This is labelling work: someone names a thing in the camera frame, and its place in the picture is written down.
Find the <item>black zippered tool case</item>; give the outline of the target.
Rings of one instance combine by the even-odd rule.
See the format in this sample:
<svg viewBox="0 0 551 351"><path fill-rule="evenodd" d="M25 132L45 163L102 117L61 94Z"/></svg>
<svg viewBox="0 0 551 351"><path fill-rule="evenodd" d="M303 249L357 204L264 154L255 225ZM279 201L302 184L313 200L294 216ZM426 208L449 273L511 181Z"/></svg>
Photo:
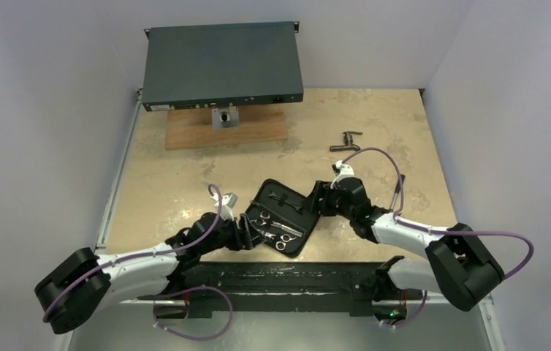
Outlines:
<svg viewBox="0 0 551 351"><path fill-rule="evenodd" d="M304 206L303 212L299 214L289 205L279 206L275 200L268 197L270 192L276 192L278 194L285 193L288 195L289 201L302 203ZM275 227L260 227L254 223L255 219L263 218L265 220L280 222L303 234L301 238L289 234L295 237L295 239L286 245L285 250L279 251L289 258L295 258L300 255L319 221L318 216L313 216L309 212L309 206L306 205L305 196L272 178L262 183L254 199L251 200L250 205L247 207L246 214L251 223L258 230L279 235L288 234ZM267 245L277 250L275 245L268 239Z"/></svg>

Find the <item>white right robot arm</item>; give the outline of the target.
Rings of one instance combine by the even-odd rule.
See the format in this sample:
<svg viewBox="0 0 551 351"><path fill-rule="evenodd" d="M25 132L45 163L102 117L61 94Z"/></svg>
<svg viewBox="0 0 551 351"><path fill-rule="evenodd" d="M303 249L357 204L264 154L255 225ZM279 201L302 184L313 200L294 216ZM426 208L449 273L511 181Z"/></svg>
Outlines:
<svg viewBox="0 0 551 351"><path fill-rule="evenodd" d="M342 216L366 241L423 257L421 262L397 259L376 277L376 288L384 297L405 289L425 290L442 294L455 308L468 312L507 278L468 225L433 227L396 216L372 204L358 178L335 186L317 181L303 205L320 216Z"/></svg>

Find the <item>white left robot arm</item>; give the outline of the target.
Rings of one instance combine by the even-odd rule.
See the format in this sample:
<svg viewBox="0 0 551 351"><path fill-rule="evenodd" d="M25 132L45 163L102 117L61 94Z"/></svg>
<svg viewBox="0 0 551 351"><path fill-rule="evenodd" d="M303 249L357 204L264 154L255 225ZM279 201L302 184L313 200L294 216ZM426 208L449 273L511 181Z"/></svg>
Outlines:
<svg viewBox="0 0 551 351"><path fill-rule="evenodd" d="M207 212L190 228L147 249L95 254L82 248L53 269L34 288L43 322L56 334L73 331L95 312L134 298L184 294L184 273L218 249L251 250L265 241L268 219L223 219Z"/></svg>

